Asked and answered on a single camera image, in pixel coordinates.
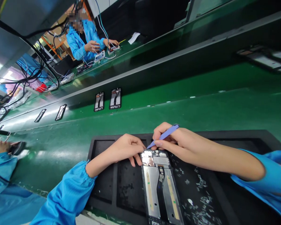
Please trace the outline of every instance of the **red object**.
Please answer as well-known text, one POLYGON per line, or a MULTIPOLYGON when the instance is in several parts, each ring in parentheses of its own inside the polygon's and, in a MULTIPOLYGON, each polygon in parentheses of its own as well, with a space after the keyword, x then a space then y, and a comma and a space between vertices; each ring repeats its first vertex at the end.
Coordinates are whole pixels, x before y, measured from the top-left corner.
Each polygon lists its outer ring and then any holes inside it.
POLYGON ((46 89, 47 89, 47 86, 45 84, 42 84, 35 90, 38 91, 39 93, 43 93, 46 89))

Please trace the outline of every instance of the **blue cable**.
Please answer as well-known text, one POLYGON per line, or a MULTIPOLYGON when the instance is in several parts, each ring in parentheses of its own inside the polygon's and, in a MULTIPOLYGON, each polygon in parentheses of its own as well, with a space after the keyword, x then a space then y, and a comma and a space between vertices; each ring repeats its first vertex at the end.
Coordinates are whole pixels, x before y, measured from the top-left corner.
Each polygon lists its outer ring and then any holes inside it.
POLYGON ((109 45, 108 34, 107 34, 107 32, 106 32, 106 30, 105 30, 105 28, 104 28, 104 26, 103 26, 103 23, 102 23, 100 8, 99 8, 99 5, 98 5, 97 0, 96 0, 96 3, 97 3, 97 6, 98 6, 98 10, 99 10, 99 16, 100 16, 101 25, 102 25, 103 30, 105 31, 105 35, 107 36, 107 44, 109 45))

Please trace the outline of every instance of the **yellow tape strip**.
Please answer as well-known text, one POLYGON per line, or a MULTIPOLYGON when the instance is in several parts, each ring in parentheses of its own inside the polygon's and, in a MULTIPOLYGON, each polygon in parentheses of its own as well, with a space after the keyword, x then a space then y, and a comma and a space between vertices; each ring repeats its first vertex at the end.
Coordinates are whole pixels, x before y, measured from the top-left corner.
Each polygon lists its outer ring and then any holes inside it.
POLYGON ((148 185, 148 190, 149 190, 149 200, 150 200, 150 208, 152 212, 154 212, 154 207, 153 207, 153 197, 152 197, 152 191, 151 191, 151 183, 150 183, 150 176, 149 173, 147 172, 147 185, 148 185))
POLYGON ((171 183, 170 177, 166 176, 166 180, 168 182, 169 189, 170 189, 170 196, 171 196, 171 200, 172 200, 172 205, 173 205, 173 209, 174 209, 175 218, 177 220, 180 220, 179 213, 178 213, 178 208, 177 208, 177 204, 176 204, 176 201, 175 201, 173 187, 172 187, 172 183, 171 183))
POLYGON ((3 9, 4 9, 4 6, 5 6, 6 1, 7 1, 7 0, 4 0, 4 1, 2 2, 1 7, 0 7, 0 17, 1 17, 1 13, 2 13, 2 11, 3 11, 3 9))

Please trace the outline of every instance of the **white device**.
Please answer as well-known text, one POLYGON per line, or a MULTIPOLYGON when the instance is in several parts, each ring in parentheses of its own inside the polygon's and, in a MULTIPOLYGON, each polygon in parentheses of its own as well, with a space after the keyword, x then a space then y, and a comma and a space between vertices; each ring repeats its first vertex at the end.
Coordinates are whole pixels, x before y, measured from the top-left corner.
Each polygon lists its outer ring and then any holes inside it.
POLYGON ((95 57, 95 63, 102 60, 105 57, 105 51, 103 50, 100 54, 97 54, 95 57))

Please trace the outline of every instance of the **black foam tray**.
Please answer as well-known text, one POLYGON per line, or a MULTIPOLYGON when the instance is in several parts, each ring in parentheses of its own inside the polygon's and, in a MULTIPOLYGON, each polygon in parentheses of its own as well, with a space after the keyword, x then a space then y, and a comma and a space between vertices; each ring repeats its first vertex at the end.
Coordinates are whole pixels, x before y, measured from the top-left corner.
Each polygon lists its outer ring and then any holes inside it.
MULTIPOLYGON (((217 143, 265 154, 281 150, 281 143, 266 130, 196 132, 217 143)), ((152 142, 152 134, 135 134, 145 146, 152 142)), ((96 136, 91 141, 88 159, 93 159, 121 135, 96 136)), ((269 206, 235 184, 230 175, 213 172, 185 163, 169 154, 180 197, 181 210, 186 224, 209 221, 211 224, 281 224, 281 217, 269 206), (206 181, 206 187, 198 188, 199 177, 206 181), (200 215, 204 199, 207 215, 200 215)), ((95 207, 109 215, 131 224, 147 224, 145 196, 141 167, 132 167, 123 160, 109 166, 96 179, 96 184, 86 208, 95 207)))

